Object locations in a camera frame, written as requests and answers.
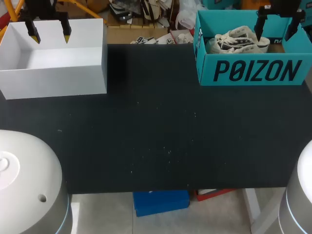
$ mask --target yellow chair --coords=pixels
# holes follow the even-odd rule
[[[90,9],[88,9],[87,7],[85,7],[84,5],[80,4],[79,2],[77,2],[75,0],[58,0],[58,1],[70,2],[73,5],[79,7],[81,10],[84,10],[85,12],[87,12],[88,14],[93,16],[94,18],[97,18],[97,19],[102,18],[101,16],[99,16],[96,13],[94,13],[93,11],[91,11]],[[18,19],[19,19],[20,9],[24,5],[24,0],[19,0],[19,3],[17,4],[16,9],[14,9],[14,7],[13,7],[13,5],[11,3],[11,0],[4,0],[4,4],[6,5],[6,8],[8,9],[9,15],[11,17],[11,21],[17,22]],[[3,28],[0,31],[0,42],[2,40],[2,37],[3,37],[6,29],[7,29],[7,26],[5,26],[5,28]]]

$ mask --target screw hole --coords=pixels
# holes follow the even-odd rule
[[[38,196],[38,199],[39,199],[39,201],[41,201],[41,202],[46,202],[46,201],[47,201],[47,197],[46,197],[45,195],[43,195],[43,194],[40,194],[40,195]]]

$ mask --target shoelace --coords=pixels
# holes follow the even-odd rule
[[[221,43],[221,47],[225,43],[237,43],[235,38],[231,38],[230,36],[226,35],[217,34],[214,38]]]

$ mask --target white table leg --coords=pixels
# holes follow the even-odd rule
[[[250,210],[252,234],[264,234],[278,217],[279,204],[285,188],[278,189],[261,213],[258,213],[258,200],[254,189],[245,189],[244,198],[247,209]]]

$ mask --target plastic bag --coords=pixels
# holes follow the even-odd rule
[[[179,13],[176,16],[175,28],[178,23],[187,29],[193,29],[196,23],[196,14],[199,10],[208,10],[199,0],[180,0]]]

